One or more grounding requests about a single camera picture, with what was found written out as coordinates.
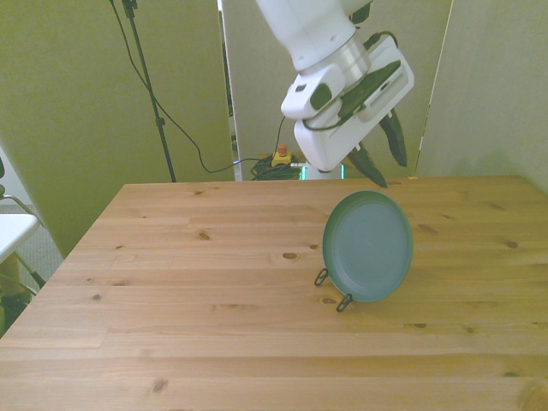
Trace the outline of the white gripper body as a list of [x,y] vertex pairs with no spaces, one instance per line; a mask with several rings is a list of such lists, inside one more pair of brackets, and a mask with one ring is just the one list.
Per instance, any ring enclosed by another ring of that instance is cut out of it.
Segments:
[[350,38],[294,81],[295,138],[316,170],[335,169],[414,87],[392,36]]

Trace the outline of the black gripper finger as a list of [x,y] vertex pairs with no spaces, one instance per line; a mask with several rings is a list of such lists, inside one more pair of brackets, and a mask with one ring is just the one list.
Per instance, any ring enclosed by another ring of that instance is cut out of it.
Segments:
[[397,117],[396,111],[392,109],[379,123],[383,129],[390,148],[390,152],[396,162],[402,166],[407,166],[407,151],[402,131],[401,123]]
[[349,154],[350,163],[365,177],[380,186],[387,188],[388,184],[382,173],[372,161],[367,149],[360,143]]

